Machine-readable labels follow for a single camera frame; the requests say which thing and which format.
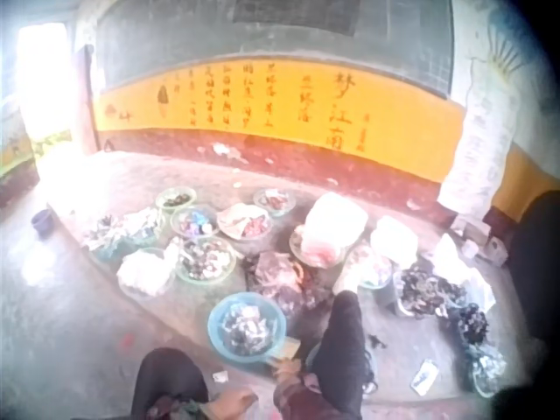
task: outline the dark trousers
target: dark trousers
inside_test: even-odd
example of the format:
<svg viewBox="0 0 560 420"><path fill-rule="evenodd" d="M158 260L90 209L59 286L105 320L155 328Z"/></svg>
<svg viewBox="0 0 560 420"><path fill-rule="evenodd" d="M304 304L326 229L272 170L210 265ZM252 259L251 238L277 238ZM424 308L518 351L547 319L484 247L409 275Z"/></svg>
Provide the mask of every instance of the dark trousers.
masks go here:
<svg viewBox="0 0 560 420"><path fill-rule="evenodd" d="M185 402L208 402L208 389L200 369L189 356L174 348L158 348L144 357L130 413L144 418L162 396Z"/></svg>
<svg viewBox="0 0 560 420"><path fill-rule="evenodd" d="M342 291L334 299L331 318L311 371L323 397L338 411L361 418L366 380L366 340L358 296Z"/></svg>

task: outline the black pants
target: black pants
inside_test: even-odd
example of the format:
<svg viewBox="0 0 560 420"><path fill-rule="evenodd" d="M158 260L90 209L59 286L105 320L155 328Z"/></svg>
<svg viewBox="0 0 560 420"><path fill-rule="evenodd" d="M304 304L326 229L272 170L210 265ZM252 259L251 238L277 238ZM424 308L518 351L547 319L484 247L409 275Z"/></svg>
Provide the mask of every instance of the black pants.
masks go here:
<svg viewBox="0 0 560 420"><path fill-rule="evenodd" d="M325 399L337 410L361 418L365 381L365 339L358 297L343 291L335 299L331 318L312 371ZM159 348L149 353L136 379L131 414L145 414L161 396L208 402L200 369L183 352Z"/></svg>
<svg viewBox="0 0 560 420"><path fill-rule="evenodd" d="M331 318L311 371L323 397L338 411L361 418L366 380L366 341L358 296L343 291L334 299Z"/></svg>
<svg viewBox="0 0 560 420"><path fill-rule="evenodd" d="M132 416L145 416L162 396L208 402L208 389L200 369L189 356L174 348L158 348L142 360L132 399Z"/></svg>

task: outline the concrete floor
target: concrete floor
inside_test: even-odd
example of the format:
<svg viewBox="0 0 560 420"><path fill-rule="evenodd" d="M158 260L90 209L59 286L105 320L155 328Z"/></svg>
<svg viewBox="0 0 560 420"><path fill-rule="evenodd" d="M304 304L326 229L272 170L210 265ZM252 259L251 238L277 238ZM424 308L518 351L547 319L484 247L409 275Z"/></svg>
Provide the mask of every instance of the concrete floor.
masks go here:
<svg viewBox="0 0 560 420"><path fill-rule="evenodd" d="M95 157L97 162L91 160L95 164L89 169L99 170L101 168L96 165L107 164L105 169L112 167L114 170L97 172L98 176L90 180L92 185L82 189L87 191L86 199L83 193L72 190L58 195L59 198L66 197L65 205L60 202L53 204L67 209L67 213L61 212L61 219L70 232L79 226L83 228L85 220L97 212L121 214L150 204L143 201L153 200L155 196L151 197L151 194L160 191L161 185L146 185L147 193L132 194L137 202L131 202L122 195L113 195L115 199L111 201L95 199L96 192L110 194L111 188L122 185L121 181L126 188L134 191L134 186L142 184L143 177L158 178L154 168L146 166L146 162L140 162L143 165L141 171L136 168L136 172L129 172L135 173L134 177L118 178L115 170L124 171L121 164L131 158L138 163L137 157L130 154L111 153ZM115 159L121 159L121 164L116 164ZM213 202L218 208L227 204L223 200L247 200L245 196L256 186L271 182L261 175L243 171L232 175L230 169L210 165L196 164L185 173L184 165L184 162L166 159L165 172L169 174L181 170L184 177L192 180L190 184L202 192L200 199L206 202L218 200ZM221 173L221 182L216 173ZM85 181L78 176L72 177L65 185L59 185L58 191L61 192L68 182L77 185L76 179ZM103 180L110 179L119 182L103 184ZM174 182L172 177L166 179ZM234 195L231 186L238 180L243 183L241 189L236 189L236 194L241 197ZM141 359L152 348L161 346L185 350L201 366L206 378L226 368L230 373L231 386L250 384L259 395L260 404L255 418L271 418L274 413L271 405L273 382L266 376L249 374L225 364L209 351L204 333L212 303L224 294L240 289L240 277L234 276L227 288L218 291L194 292L181 289L183 285L180 285L175 293L162 297L159 302L140 307L124 297L118 287L91 263L64 228L60 227L46 241L38 240L29 219L45 205L45 196L53 201L52 188L53 183L44 182L42 190L37 188L2 212L3 418L124 414L130 406ZM322 193L320 189L308 185L298 188L304 207ZM379 211L366 203L360 204L367 206L370 214ZM437 239L438 233L430 226L413 218L404 219L415 223L421 246L428 247ZM281 242L282 235L279 234L275 237ZM485 270L487 276L496 276L492 269L486 267ZM502 273L497 281L506 283L508 279ZM494 312L495 321L491 322L497 326L495 331L500 339L500 348L513 361L512 365L519 366L515 351L519 333L517 321L512 315L515 311L510 307L509 292L502 286L497 288L499 310ZM192 300L186 300L186 296L193 293ZM366 294L360 294L360 301L366 329L389 343L389 349L379 355L380 391L365 402L364 418L463 418L465 413L472 413L479 407L479 402L460 390L452 372L452 350L441 338L436 324L429 320L396 319L389 312L380 310L373 297ZM437 360L442 374L430 393L421 400L408 384L426 357ZM219 391L211 380L207 379L207 383L212 392Z"/></svg>

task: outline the person's hand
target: person's hand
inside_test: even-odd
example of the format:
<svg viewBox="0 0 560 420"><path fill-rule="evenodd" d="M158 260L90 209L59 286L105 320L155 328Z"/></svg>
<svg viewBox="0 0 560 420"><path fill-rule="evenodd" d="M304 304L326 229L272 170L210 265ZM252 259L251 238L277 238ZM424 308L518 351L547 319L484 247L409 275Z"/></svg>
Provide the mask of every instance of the person's hand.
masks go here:
<svg viewBox="0 0 560 420"><path fill-rule="evenodd" d="M301 371L301 360L283 359L275 363L275 371L273 373L276 381L282 383L287 379L297 376Z"/></svg>
<svg viewBox="0 0 560 420"><path fill-rule="evenodd" d="M200 410L210 420L238 420L258 399L250 388L227 389L217 400L201 404Z"/></svg>

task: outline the person's leg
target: person's leg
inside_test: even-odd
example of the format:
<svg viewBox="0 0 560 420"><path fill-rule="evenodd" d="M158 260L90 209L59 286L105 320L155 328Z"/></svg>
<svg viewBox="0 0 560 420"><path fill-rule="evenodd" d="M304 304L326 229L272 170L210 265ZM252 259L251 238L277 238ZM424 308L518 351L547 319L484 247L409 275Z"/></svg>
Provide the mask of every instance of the person's leg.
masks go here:
<svg viewBox="0 0 560 420"><path fill-rule="evenodd" d="M158 348L142 360L132 399L132 416L141 416L162 396L208 402L207 385L190 357L174 348Z"/></svg>
<svg viewBox="0 0 560 420"><path fill-rule="evenodd" d="M311 371L323 397L338 411L361 417L366 380L366 341L355 292L344 290L334 299L331 318Z"/></svg>

